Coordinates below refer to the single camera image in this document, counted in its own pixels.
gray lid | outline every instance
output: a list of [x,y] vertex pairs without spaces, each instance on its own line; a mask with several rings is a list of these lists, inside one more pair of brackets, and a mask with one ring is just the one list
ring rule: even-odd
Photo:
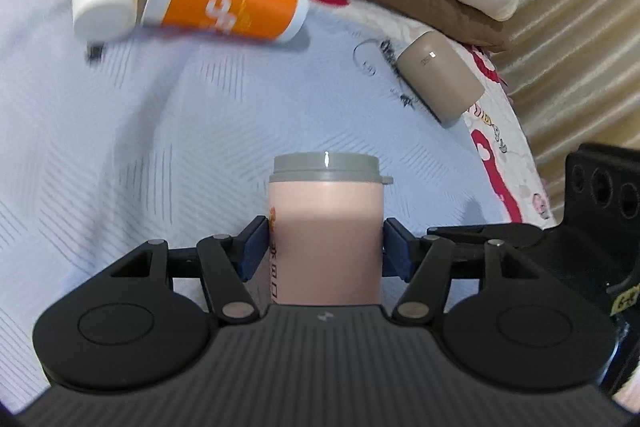
[[378,158],[347,152],[298,152],[276,156],[270,182],[370,182],[389,185]]

ribbed black surface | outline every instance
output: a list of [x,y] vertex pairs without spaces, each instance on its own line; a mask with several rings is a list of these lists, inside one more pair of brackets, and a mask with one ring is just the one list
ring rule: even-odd
[[188,372],[127,396],[56,387],[28,427],[620,427],[594,387],[553,395],[494,389],[454,367],[427,330],[377,307],[271,307],[222,330]]

pink bottle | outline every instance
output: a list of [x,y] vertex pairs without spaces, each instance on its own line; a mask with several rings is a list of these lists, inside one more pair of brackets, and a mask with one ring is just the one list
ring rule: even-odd
[[278,156],[269,183],[271,298],[380,304],[383,185],[375,156]]

yellow label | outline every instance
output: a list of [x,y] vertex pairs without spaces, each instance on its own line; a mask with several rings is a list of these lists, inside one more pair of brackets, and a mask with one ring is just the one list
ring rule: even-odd
[[627,291],[622,292],[613,301],[611,307],[611,316],[623,312],[627,308],[631,308],[636,302],[638,302],[638,295],[640,295],[640,284],[632,286]]

gold curtain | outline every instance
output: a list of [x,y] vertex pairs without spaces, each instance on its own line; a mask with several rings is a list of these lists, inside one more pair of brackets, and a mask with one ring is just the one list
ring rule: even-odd
[[640,0],[534,0],[494,56],[558,219],[564,159],[586,141],[640,148]]

